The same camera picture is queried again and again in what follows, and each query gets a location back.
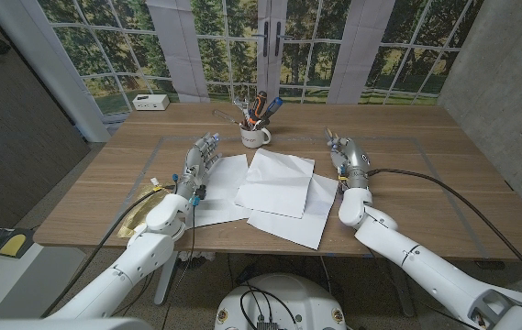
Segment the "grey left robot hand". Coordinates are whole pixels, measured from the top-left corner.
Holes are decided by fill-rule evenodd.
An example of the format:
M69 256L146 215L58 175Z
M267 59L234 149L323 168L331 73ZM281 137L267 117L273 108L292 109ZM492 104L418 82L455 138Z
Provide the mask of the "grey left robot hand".
M176 194L189 200L204 183L208 171L222 157L221 153L216 153L218 142L218 133L207 132L188 150Z

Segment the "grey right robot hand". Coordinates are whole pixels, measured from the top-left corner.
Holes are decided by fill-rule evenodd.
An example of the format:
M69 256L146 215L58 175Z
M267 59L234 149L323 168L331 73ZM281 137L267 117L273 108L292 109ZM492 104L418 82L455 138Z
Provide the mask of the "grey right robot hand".
M349 188L368 188L367 172L370 160L362 148L350 137L339 137L324 128L330 157L339 177L344 178Z

